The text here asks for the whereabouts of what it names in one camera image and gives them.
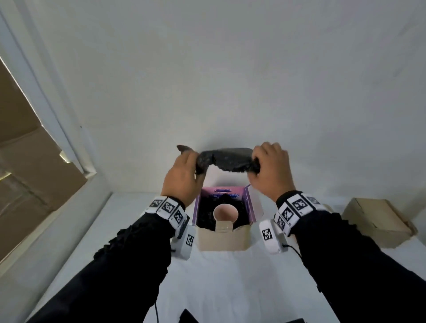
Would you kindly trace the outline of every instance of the table surface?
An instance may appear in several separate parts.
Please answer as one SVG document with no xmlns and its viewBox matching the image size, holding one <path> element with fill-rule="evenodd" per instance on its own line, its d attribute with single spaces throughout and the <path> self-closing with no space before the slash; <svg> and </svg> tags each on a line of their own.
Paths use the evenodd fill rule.
<svg viewBox="0 0 426 323">
<path fill-rule="evenodd" d="M 117 231 L 131 225 L 151 202 L 151 193 L 115 193 L 78 244 L 35 307 L 35 313 L 75 274 L 92 260 L 93 254 Z M 323 198 L 336 212 L 349 199 Z M 272 218 L 275 204 L 261 197 L 264 218 Z M 192 215 L 193 207 L 187 209 Z M 160 285 L 157 300 L 160 322 L 178 322 L 184 309 L 203 323 L 338 322 L 316 283 L 293 250 L 270 255 L 260 239 L 258 225 L 251 230 L 252 246 L 246 251 L 200 252 L 195 246 L 191 258 L 172 258 L 168 275 Z M 296 246 L 293 239 L 290 245 Z M 396 249 L 384 250 L 399 263 L 426 279 L 426 247 L 417 239 Z M 156 322 L 152 307 L 145 322 Z"/>
</svg>

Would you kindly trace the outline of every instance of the person's left hand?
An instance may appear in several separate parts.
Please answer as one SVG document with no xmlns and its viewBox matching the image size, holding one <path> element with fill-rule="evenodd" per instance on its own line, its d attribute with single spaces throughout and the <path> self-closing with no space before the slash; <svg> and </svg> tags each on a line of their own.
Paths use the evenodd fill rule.
<svg viewBox="0 0 426 323">
<path fill-rule="evenodd" d="M 178 158 L 169 170 L 164 179 L 161 196 L 175 197 L 185 204 L 187 208 L 200 194 L 206 174 L 195 177 L 195 165 L 198 153 L 195 151 L 185 151 Z"/>
</svg>

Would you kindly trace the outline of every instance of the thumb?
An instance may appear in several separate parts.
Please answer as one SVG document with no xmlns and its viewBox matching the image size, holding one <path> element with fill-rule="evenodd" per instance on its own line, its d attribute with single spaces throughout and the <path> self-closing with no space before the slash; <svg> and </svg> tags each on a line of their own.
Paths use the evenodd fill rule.
<svg viewBox="0 0 426 323">
<path fill-rule="evenodd" d="M 254 186 L 254 184 L 258 180 L 257 175 L 253 172 L 247 172 L 247 177 L 248 177 L 248 180 L 249 180 L 251 186 Z"/>
<path fill-rule="evenodd" d="M 203 183 L 204 180 L 206 179 L 206 173 L 203 174 L 199 174 L 197 175 L 197 177 L 195 178 L 195 184 L 197 185 L 197 189 L 200 191 L 203 188 Z"/>
</svg>

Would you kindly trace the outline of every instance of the black jacket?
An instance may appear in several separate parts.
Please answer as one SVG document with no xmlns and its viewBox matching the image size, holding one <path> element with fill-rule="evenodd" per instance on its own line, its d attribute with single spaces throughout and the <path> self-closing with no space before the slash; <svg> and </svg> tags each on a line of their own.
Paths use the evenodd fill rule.
<svg viewBox="0 0 426 323">
<path fill-rule="evenodd" d="M 278 208 L 293 193 L 281 196 Z M 426 282 L 339 214 L 311 212 L 291 233 L 340 322 L 424 320 Z M 142 322 L 167 274 L 173 234 L 167 220 L 145 214 L 120 230 L 28 322 Z"/>
</svg>

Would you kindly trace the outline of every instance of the cardboard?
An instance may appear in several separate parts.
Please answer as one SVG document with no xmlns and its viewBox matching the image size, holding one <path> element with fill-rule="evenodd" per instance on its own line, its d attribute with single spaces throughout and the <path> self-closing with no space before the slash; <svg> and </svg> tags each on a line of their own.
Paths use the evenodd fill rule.
<svg viewBox="0 0 426 323">
<path fill-rule="evenodd" d="M 197 245 L 200 251 L 242 251 L 250 247 L 250 230 L 254 222 L 263 217 L 262 204 L 258 192 L 252 186 L 203 187 L 194 207 L 193 225 L 197 223 L 200 196 L 210 194 L 234 194 L 235 199 L 243 201 L 248 212 L 250 224 L 232 229 L 231 221 L 217 221 L 216 230 L 211 231 L 196 226 Z"/>
<path fill-rule="evenodd" d="M 0 63 L 0 260 L 86 182 Z"/>
<path fill-rule="evenodd" d="M 342 218 L 356 224 L 381 248 L 395 248 L 417 234 L 416 227 L 385 199 L 353 198 Z"/>
</svg>

